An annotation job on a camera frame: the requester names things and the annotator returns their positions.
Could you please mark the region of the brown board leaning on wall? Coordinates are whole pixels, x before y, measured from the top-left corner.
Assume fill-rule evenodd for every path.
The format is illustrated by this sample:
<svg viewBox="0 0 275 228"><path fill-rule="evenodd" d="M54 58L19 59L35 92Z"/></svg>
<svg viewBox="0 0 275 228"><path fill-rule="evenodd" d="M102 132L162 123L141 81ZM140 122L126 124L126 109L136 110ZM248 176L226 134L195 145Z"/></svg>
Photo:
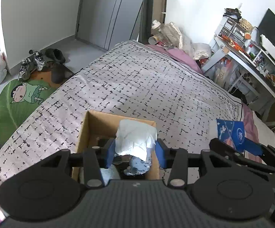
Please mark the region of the brown board leaning on wall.
<svg viewBox="0 0 275 228"><path fill-rule="evenodd" d="M148 38L152 35L152 22L154 20L165 23L167 0L143 0L139 12L141 17L138 33L138 41L148 43Z"/></svg>

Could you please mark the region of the black monitor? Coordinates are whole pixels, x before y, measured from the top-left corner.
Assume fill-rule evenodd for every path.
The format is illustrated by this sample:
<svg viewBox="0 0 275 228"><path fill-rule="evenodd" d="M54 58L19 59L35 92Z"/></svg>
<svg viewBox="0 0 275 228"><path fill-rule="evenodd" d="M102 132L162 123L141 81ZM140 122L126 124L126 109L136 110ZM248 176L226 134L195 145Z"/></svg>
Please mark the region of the black monitor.
<svg viewBox="0 0 275 228"><path fill-rule="evenodd" d="M261 20L258 31L260 35L265 35L266 38L275 46L275 14L268 9Z"/></svg>

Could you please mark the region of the black item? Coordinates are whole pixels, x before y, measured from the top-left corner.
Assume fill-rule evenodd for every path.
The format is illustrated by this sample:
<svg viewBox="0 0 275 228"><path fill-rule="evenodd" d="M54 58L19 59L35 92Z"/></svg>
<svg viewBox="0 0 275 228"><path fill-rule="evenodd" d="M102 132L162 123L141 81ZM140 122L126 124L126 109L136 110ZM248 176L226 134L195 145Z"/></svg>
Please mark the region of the black item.
<svg viewBox="0 0 275 228"><path fill-rule="evenodd" d="M129 166L124 170L127 176L148 172L152 165L151 153L157 141L157 129L137 120L121 120L116 133L115 153L131 156Z"/></svg>

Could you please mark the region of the white desktop shelf organizer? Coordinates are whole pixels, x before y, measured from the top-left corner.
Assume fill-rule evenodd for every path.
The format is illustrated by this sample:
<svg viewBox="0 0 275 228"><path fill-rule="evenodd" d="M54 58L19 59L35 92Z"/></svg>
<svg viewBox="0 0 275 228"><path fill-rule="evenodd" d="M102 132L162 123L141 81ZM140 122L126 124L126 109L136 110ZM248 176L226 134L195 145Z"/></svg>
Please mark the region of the white desktop shelf organizer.
<svg viewBox="0 0 275 228"><path fill-rule="evenodd" d="M257 27L252 29L250 39L245 41L244 46L252 65L263 75L274 76L270 79L275 85L275 46L265 35L260 35Z"/></svg>

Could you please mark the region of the green cartoon floor mat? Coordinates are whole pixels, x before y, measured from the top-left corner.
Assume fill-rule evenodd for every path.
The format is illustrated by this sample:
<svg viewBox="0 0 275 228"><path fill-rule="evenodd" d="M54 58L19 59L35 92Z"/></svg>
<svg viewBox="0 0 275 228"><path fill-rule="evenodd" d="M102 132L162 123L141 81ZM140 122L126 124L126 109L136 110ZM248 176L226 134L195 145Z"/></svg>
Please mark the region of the green cartoon floor mat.
<svg viewBox="0 0 275 228"><path fill-rule="evenodd" d="M42 80L10 81L0 93L0 145L4 145L55 90Z"/></svg>

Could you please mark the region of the grey sneakers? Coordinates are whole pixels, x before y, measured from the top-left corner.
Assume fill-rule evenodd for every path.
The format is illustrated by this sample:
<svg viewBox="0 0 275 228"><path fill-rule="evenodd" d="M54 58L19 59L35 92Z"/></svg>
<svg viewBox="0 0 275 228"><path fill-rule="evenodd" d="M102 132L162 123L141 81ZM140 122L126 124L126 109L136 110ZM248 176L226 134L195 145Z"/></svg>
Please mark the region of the grey sneakers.
<svg viewBox="0 0 275 228"><path fill-rule="evenodd" d="M41 52L30 50L29 53L31 55L21 61L18 74L19 81L28 80L35 70L42 71L46 66L46 62L43 59L43 54Z"/></svg>

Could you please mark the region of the pink bed sheet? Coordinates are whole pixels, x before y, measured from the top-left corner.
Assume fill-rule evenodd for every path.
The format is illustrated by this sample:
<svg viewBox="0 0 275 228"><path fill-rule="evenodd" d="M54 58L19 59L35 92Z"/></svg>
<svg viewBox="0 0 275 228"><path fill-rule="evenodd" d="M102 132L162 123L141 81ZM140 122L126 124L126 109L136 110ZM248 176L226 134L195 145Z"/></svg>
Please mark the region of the pink bed sheet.
<svg viewBox="0 0 275 228"><path fill-rule="evenodd" d="M122 43L55 91L0 150L0 185L60 149L78 149L88 111L152 120L168 146L197 153L208 148L208 126L217 118L242 120L238 98L190 67L137 42ZM126 189L113 181L63 218L33 227L261 227L262 220L229 222L202 213L186 194L164 181Z"/></svg>

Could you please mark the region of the clear plastic bottle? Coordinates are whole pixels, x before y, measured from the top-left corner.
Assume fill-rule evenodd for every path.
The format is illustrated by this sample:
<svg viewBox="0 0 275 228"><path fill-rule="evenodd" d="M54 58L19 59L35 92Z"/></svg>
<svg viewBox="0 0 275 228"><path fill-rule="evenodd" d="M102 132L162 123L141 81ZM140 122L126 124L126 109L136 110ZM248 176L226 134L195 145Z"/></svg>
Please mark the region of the clear plastic bottle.
<svg viewBox="0 0 275 228"><path fill-rule="evenodd" d="M157 20L153 20L151 24L151 33L155 36L159 41L166 41L167 37L163 31L163 24L161 24Z"/></svg>

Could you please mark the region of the white desk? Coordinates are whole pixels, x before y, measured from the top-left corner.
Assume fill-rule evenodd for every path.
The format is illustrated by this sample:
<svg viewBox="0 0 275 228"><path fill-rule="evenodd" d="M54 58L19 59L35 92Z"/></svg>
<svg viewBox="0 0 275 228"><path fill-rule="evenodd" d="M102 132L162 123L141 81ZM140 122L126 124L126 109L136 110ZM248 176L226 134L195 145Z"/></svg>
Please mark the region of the white desk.
<svg viewBox="0 0 275 228"><path fill-rule="evenodd" d="M221 37L215 36L214 40L215 44L217 44L219 47L214 52L214 54L206 61L206 63L201 67L203 73L210 70L210 68L212 68L212 66L218 63L218 61L222 58L232 58L241 67L250 72L275 98L275 87L266 77L260 74L260 72L256 69L256 67L252 64L252 62L249 59L244 57L244 55L240 51L236 51L232 47L230 47Z"/></svg>

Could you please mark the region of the patterned white bed blanket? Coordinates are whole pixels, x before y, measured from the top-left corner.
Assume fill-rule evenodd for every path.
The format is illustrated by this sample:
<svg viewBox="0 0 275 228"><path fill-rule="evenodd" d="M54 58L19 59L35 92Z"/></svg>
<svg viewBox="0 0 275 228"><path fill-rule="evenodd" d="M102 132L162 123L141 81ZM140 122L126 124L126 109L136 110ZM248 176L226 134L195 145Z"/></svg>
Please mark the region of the patterned white bed blanket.
<svg viewBox="0 0 275 228"><path fill-rule="evenodd" d="M48 97L0 149L0 185L60 149L75 151L88 110L156 122L167 146L199 153L216 119L242 102L204 75L136 41L117 44Z"/></svg>

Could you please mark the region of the blue snack packet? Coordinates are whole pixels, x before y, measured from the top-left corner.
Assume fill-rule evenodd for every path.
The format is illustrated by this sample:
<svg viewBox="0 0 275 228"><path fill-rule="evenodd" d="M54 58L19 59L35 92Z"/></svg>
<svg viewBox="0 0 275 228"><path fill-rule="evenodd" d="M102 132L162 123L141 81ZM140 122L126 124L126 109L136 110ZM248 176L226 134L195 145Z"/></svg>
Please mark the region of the blue snack packet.
<svg viewBox="0 0 275 228"><path fill-rule="evenodd" d="M233 147L240 153L244 152L245 129L242 121L216 120L217 138Z"/></svg>

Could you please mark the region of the dark shoes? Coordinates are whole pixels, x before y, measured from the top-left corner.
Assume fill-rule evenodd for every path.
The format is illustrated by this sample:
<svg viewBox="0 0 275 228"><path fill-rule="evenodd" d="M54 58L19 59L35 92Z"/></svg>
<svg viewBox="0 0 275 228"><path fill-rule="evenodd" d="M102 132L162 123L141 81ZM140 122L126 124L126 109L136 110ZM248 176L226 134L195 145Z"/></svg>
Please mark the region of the dark shoes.
<svg viewBox="0 0 275 228"><path fill-rule="evenodd" d="M62 52L59 49L48 48L45 51L45 56L52 62L51 64L51 81L55 84L60 84L65 79L65 67L66 61Z"/></svg>

